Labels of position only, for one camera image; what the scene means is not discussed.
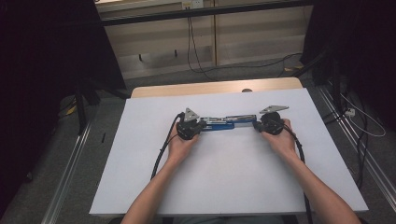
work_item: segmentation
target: hand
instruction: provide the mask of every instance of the hand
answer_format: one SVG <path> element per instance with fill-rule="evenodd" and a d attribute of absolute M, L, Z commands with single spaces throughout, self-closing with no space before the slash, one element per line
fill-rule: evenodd
<path fill-rule="evenodd" d="M 198 141 L 198 134 L 191 140 L 183 140 L 177 135 L 176 126 L 177 123 L 174 125 L 170 135 L 168 160 L 180 164 L 190 154 L 191 147 Z"/>
<path fill-rule="evenodd" d="M 291 130 L 291 124 L 289 119 L 283 119 L 285 121 L 285 125 L 287 125 Z M 287 157 L 297 157 L 295 151 L 295 142 L 294 138 L 291 136 L 289 132 L 286 130 L 282 130 L 282 132 L 278 135 L 272 135 L 270 133 L 262 132 L 262 137 L 268 140 L 271 145 L 271 148 L 283 159 Z"/>

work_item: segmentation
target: white paper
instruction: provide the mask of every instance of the white paper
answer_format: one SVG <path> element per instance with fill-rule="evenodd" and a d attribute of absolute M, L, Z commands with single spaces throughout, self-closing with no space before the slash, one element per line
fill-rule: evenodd
<path fill-rule="evenodd" d="M 355 211 L 368 210 L 307 90 L 133 98 L 126 102 L 90 214 L 118 215 L 149 182 L 174 117 L 256 114 L 268 105 L 291 120 L 307 166 Z M 167 158 L 163 154 L 159 170 Z M 253 127 L 201 133 L 158 210 L 160 215 L 258 215 L 305 211 L 290 169 Z"/>

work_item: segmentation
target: dark background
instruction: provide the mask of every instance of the dark background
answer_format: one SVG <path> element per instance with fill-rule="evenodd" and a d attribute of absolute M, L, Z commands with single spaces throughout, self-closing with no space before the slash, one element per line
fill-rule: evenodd
<path fill-rule="evenodd" d="M 98 20 L 92 0 L 0 0 L 0 216 L 34 168 L 59 103 L 76 83 L 90 78 L 125 88 L 104 28 L 59 27 Z"/>
<path fill-rule="evenodd" d="M 350 88 L 375 110 L 385 126 L 396 130 L 396 14 L 392 1 L 318 1 L 305 36 L 302 63 L 321 52 L 313 68 L 316 84 L 332 76 L 333 59 Z"/>

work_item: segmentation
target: wrist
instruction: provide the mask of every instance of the wrist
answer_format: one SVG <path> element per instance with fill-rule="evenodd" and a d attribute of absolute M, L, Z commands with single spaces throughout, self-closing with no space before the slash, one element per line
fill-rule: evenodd
<path fill-rule="evenodd" d="M 286 150 L 281 155 L 281 157 L 286 163 L 292 163 L 292 162 L 296 162 L 296 161 L 301 161 L 300 158 L 295 153 L 294 149 Z"/>

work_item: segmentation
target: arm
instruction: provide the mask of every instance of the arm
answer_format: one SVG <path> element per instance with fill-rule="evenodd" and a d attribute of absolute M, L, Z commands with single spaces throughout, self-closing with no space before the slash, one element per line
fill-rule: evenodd
<path fill-rule="evenodd" d="M 173 127 L 170 136 L 175 135 L 177 135 L 176 125 Z M 190 141 L 185 141 L 178 136 L 172 138 L 169 142 L 169 155 L 163 168 L 151 179 L 134 200 L 125 214 L 121 222 L 122 224 L 150 223 L 163 199 L 163 195 L 173 174 L 189 155 L 191 147 L 197 140 L 198 135 L 195 135 Z"/>
<path fill-rule="evenodd" d="M 285 119 L 285 124 L 291 128 L 288 119 Z M 288 132 L 283 130 L 279 135 L 263 132 L 262 136 L 269 141 L 276 154 L 291 168 L 320 220 L 324 223 L 337 224 L 360 223 L 349 205 L 300 161 L 295 152 L 294 139 Z"/>

